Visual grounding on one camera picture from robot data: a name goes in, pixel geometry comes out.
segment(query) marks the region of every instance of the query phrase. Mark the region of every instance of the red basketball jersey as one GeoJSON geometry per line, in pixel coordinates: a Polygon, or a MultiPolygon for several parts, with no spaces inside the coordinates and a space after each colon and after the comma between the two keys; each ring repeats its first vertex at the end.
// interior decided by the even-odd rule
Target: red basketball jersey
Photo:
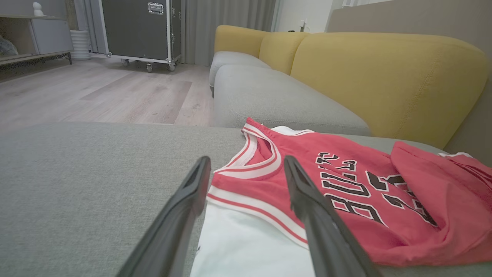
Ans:
{"type": "Polygon", "coordinates": [[[379,264],[492,260],[492,169],[401,141],[391,155],[347,138],[248,118],[244,148],[215,171],[208,201],[256,215],[308,247],[290,209],[283,158],[292,155],[379,264]]]}

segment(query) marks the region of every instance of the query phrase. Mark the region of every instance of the gray fabric surface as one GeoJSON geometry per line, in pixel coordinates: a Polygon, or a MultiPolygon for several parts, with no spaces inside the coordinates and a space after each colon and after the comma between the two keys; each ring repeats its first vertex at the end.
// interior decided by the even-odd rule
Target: gray fabric surface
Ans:
{"type": "MultiPolygon", "coordinates": [[[[343,136],[385,152],[396,141],[343,136]]],[[[0,137],[0,276],[115,276],[195,160],[209,155],[215,170],[244,141],[238,129],[114,123],[38,125],[0,137]]],[[[185,277],[202,224],[203,214],[185,277]]],[[[491,269],[382,267],[386,277],[481,277],[491,269]]]]}
{"type": "Polygon", "coordinates": [[[268,64],[262,62],[256,57],[253,57],[252,55],[231,51],[219,51],[215,53],[214,60],[210,66],[209,82],[211,87],[215,87],[215,75],[217,74],[219,68],[223,65],[245,65],[266,69],[270,68],[268,64]]]}
{"type": "Polygon", "coordinates": [[[224,65],[215,78],[214,125],[240,128],[246,118],[267,127],[370,136],[355,113],[280,71],[224,65]]]}

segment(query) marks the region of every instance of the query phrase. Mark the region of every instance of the yellow cushion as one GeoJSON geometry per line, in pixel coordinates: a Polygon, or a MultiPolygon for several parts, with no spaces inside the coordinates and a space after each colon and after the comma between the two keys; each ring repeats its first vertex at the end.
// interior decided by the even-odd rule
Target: yellow cushion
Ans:
{"type": "Polygon", "coordinates": [[[299,45],[291,76],[359,115],[376,137],[443,148],[480,96],[488,61],[444,36],[319,33],[299,45]]]}
{"type": "Polygon", "coordinates": [[[263,38],[269,32],[248,28],[220,25],[215,30],[214,53],[233,51],[252,55],[258,58],[263,38]]]}
{"type": "Polygon", "coordinates": [[[263,38],[260,60],[272,69],[290,74],[297,47],[309,33],[269,33],[263,38]]]}

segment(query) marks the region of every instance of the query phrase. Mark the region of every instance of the wooden floor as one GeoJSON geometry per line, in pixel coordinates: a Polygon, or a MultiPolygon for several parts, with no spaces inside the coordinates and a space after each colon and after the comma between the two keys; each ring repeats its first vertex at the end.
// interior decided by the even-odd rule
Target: wooden floor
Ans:
{"type": "Polygon", "coordinates": [[[60,121],[209,126],[214,108],[209,67],[174,72],[119,59],[48,61],[0,68],[0,134],[60,121]]]}

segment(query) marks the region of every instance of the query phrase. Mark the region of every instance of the red fabric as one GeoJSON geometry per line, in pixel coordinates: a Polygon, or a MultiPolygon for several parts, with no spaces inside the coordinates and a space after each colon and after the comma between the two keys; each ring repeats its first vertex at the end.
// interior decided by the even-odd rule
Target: red fabric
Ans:
{"type": "MultiPolygon", "coordinates": [[[[335,135],[286,136],[250,118],[247,123],[275,144],[282,161],[286,155],[297,158],[375,263],[492,260],[492,169],[477,160],[440,157],[401,141],[388,155],[335,135]]],[[[258,139],[248,165],[272,154],[269,143],[258,139]]],[[[303,227],[290,210],[283,162],[253,179],[216,173],[212,186],[267,202],[303,227]]]]}

